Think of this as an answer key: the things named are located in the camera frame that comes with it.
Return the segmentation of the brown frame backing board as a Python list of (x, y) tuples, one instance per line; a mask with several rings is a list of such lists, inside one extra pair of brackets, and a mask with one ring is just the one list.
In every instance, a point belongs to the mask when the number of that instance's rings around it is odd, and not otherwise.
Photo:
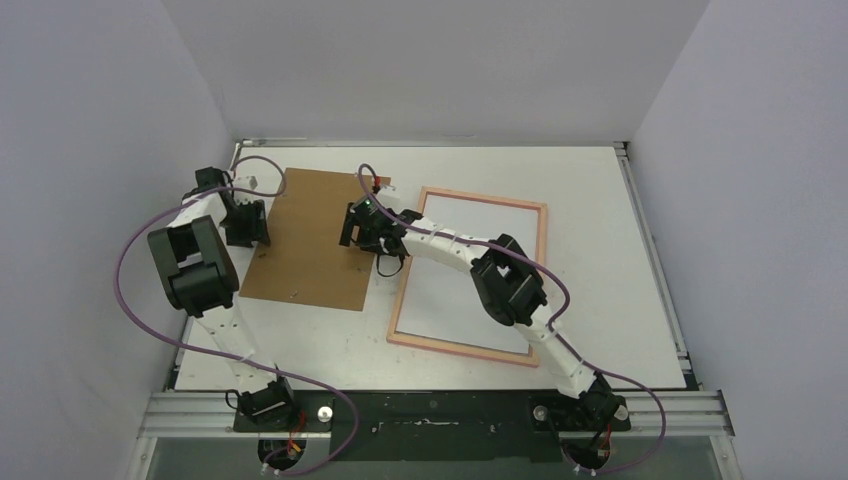
[(241, 283), (243, 298), (361, 311), (374, 255), (339, 244), (348, 204), (364, 196), (356, 176), (288, 168), (285, 195), (267, 216)]

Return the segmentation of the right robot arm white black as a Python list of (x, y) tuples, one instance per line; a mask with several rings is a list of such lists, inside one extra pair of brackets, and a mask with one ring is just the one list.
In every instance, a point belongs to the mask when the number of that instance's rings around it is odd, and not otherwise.
[(588, 429), (598, 421), (628, 419), (624, 400), (614, 394), (603, 374), (548, 327), (553, 311), (541, 266), (512, 236), (463, 235), (413, 210), (396, 213), (367, 194), (347, 205), (339, 243), (399, 259), (423, 257), (469, 275), (485, 312), (521, 334), (556, 390), (568, 397), (565, 414), (572, 425)]

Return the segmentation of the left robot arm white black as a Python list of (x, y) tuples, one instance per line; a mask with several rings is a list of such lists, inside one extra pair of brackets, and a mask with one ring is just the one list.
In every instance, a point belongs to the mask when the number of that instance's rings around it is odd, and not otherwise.
[(265, 368), (237, 303), (240, 279), (230, 246), (268, 246), (262, 200), (239, 201), (214, 188), (187, 196), (176, 217), (147, 235), (148, 246), (171, 305), (194, 318), (212, 337), (239, 383), (235, 410), (257, 427), (282, 431), (300, 409), (288, 380)]

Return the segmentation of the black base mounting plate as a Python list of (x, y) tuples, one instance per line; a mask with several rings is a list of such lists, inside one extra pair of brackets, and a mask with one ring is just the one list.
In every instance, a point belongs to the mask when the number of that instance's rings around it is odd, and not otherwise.
[(601, 445), (631, 428), (624, 397), (555, 390), (352, 391), (349, 399), (300, 390), (263, 420), (235, 416), (238, 433), (277, 436), (265, 452), (293, 442), (304, 459), (326, 440), (339, 461), (487, 461), (519, 457), (557, 462), (562, 452)]

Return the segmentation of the aluminium rail front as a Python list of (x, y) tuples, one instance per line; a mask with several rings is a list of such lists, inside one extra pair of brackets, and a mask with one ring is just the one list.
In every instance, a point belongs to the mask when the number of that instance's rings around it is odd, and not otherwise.
[[(628, 435), (733, 436), (719, 391), (658, 391), (653, 396), (625, 391), (630, 413)], [(391, 424), (458, 426), (463, 420), (498, 431), (532, 422), (532, 403), (518, 391), (353, 392), (360, 428), (373, 433)], [(141, 438), (282, 438), (285, 431), (262, 430), (238, 419), (220, 392), (165, 392), (151, 396)]]

